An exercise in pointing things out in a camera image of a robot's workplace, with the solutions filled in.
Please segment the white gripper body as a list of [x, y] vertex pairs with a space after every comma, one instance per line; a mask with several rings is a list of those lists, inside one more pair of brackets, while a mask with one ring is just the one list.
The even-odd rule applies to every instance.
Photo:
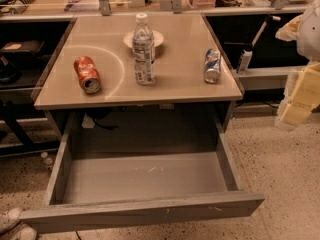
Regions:
[[297, 52], [310, 61], [320, 61], [320, 0], [314, 0], [302, 15]]

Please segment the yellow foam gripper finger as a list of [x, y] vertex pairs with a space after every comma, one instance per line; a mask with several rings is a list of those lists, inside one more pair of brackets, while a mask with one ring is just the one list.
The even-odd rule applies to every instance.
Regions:
[[275, 34], [275, 37], [282, 41], [296, 41], [299, 32], [299, 24], [302, 19], [301, 15], [298, 15], [281, 27]]
[[320, 105], [320, 63], [292, 70], [275, 119], [279, 129], [295, 129]]

